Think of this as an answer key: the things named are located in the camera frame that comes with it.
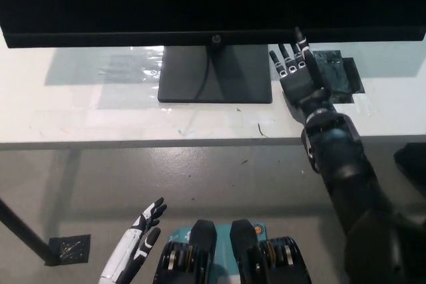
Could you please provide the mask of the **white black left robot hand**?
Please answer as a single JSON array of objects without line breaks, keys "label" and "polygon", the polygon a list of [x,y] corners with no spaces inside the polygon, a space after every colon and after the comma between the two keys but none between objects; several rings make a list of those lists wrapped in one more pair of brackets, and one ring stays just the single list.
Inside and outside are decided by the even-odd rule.
[{"label": "white black left robot hand", "polygon": [[109,257],[99,284],[132,283],[160,235],[158,224],[166,208],[159,198],[137,217]]}]

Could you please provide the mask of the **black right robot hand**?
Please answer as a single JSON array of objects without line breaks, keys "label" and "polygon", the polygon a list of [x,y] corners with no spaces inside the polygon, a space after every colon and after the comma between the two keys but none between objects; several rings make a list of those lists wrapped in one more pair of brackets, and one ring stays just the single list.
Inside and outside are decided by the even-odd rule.
[{"label": "black right robot hand", "polygon": [[329,84],[322,76],[308,40],[299,27],[294,29],[294,37],[295,41],[290,43],[293,55],[289,55],[282,43],[278,47],[283,61],[274,51],[269,52],[286,100],[305,119],[319,112],[334,112]]}]

